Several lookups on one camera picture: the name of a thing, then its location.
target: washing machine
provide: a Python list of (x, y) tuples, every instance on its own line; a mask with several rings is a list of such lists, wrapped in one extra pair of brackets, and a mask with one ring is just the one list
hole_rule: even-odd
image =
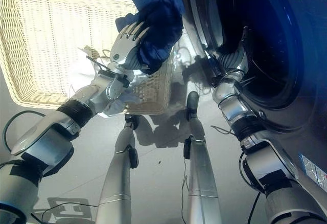
[(185, 7), (200, 51), (231, 53), (243, 27), (251, 29), (241, 96), (327, 207), (327, 0), (186, 0)]

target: black joint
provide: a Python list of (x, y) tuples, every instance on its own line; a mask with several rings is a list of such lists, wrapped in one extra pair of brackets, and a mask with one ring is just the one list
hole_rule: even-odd
[(183, 156), (185, 159), (190, 159), (191, 154), (191, 138), (184, 141)]
[(121, 83), (123, 83), (124, 88), (128, 88), (129, 86), (129, 81), (127, 80), (127, 76), (124, 75), (123, 77), (117, 77), (117, 80)]
[(15, 220), (15, 222), (13, 222), (14, 224), (16, 224), (16, 223), (23, 224), (23, 223), (26, 223), (26, 221), (27, 221), (27, 217), (25, 216), (25, 214), (21, 210), (15, 208), (13, 206), (0, 203), (0, 212), (1, 212), (1, 210), (4, 210), (6, 212), (12, 213), (13, 215), (17, 216), (17, 219)]
[(116, 77), (116, 73), (114, 73), (112, 71), (99, 70), (98, 73), (99, 73), (99, 75), (110, 77), (112, 79), (114, 79)]
[(135, 169), (138, 166), (138, 155), (137, 150), (133, 147), (130, 147), (128, 150), (129, 161), (131, 164), (131, 169)]
[(244, 152), (245, 155), (254, 153), (256, 151), (259, 151), (262, 148), (265, 148), (266, 146), (269, 146), (269, 142), (262, 141), (259, 144), (256, 144), (254, 146), (251, 146), (249, 149), (246, 149), (244, 145), (241, 146), (241, 150)]
[(291, 188), (291, 182), (295, 182), (287, 179), (285, 173), (281, 169), (266, 174), (264, 177), (259, 179), (259, 181), (265, 186), (266, 196), (282, 188)]
[(93, 117), (92, 110), (77, 100), (68, 100), (57, 111), (71, 117), (81, 128)]
[(256, 116), (242, 117), (234, 122), (231, 128), (239, 141), (256, 132), (266, 130)]
[(132, 129), (136, 130), (139, 125), (139, 115), (125, 114), (125, 122), (132, 123)]

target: black tape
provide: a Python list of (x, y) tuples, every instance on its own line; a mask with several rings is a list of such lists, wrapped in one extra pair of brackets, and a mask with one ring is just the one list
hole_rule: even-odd
[(40, 170), (26, 162), (23, 162), (20, 165), (14, 165), (11, 168), (10, 174), (14, 176), (22, 177), (30, 181), (36, 188), (38, 188), (39, 183), (42, 179), (42, 174)]
[(68, 100), (58, 109), (71, 117), (81, 128), (93, 117), (92, 110), (77, 100)]
[(231, 128), (239, 141), (242, 141), (256, 132), (266, 130), (256, 116), (242, 117), (234, 122)]
[(292, 187), (291, 180), (287, 179), (285, 173), (281, 169), (266, 174), (259, 179), (259, 181), (265, 186), (266, 196), (279, 189)]

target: white cloth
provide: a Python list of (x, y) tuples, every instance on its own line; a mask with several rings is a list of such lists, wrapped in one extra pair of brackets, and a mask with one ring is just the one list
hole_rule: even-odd
[[(95, 71), (99, 70), (96, 64), (93, 64), (86, 55), (90, 56), (88, 50), (78, 49), (78, 58), (73, 62), (68, 70), (68, 82), (69, 87), (66, 89), (68, 97), (72, 97), (77, 90), (84, 86), (88, 86), (94, 79)], [(110, 63), (107, 57), (98, 58), (97, 62), (108, 66)], [(146, 81), (149, 77), (142, 73), (140, 70), (124, 70), (127, 75), (127, 79), (130, 81), (129, 87), (116, 99), (110, 106), (99, 114), (104, 118), (114, 116), (121, 113), (126, 103), (141, 103), (141, 99), (136, 96), (133, 92), (133, 86), (139, 85), (141, 82)]]

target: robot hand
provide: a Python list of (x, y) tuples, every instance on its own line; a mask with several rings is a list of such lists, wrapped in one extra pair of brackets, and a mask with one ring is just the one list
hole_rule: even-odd
[(139, 44), (149, 28), (145, 23), (132, 23), (119, 33), (110, 51), (110, 61), (127, 70), (140, 70), (144, 66), (138, 59)]

